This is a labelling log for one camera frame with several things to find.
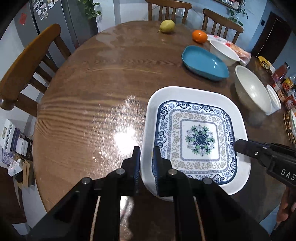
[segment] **red paper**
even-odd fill
[[[21,25],[25,25],[26,18],[27,18],[27,15],[25,13],[22,13],[21,16],[20,16],[20,24]]]

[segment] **orange fruit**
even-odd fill
[[[207,41],[207,34],[201,30],[194,30],[192,33],[192,39],[199,44],[203,44]]]

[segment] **blue cloth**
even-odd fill
[[[279,210],[279,205],[265,218],[260,222],[260,225],[268,232],[270,235],[274,230],[276,225],[276,214]]]

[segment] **door frame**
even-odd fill
[[[257,43],[255,44],[254,48],[251,51],[251,54],[253,56],[257,57],[258,54],[260,53],[261,49],[263,48],[264,44],[266,43],[266,41],[267,41],[267,39],[268,39],[268,37],[269,37],[273,27],[274,27],[274,24],[275,24],[276,20],[284,23],[286,25],[286,28],[290,32],[292,31],[289,24],[287,23],[287,21],[285,21],[284,19],[282,19],[281,17],[279,17],[275,13],[270,12],[268,20],[267,20],[267,22],[265,24],[265,27],[264,27],[264,29],[263,29]]]

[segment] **gray refrigerator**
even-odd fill
[[[14,21],[24,47],[54,23],[61,26],[60,36],[71,53],[98,33],[96,19],[88,19],[84,5],[77,0],[29,0]],[[54,43],[50,45],[47,55],[58,67],[65,61]],[[40,66],[48,71],[44,63],[41,62]]]

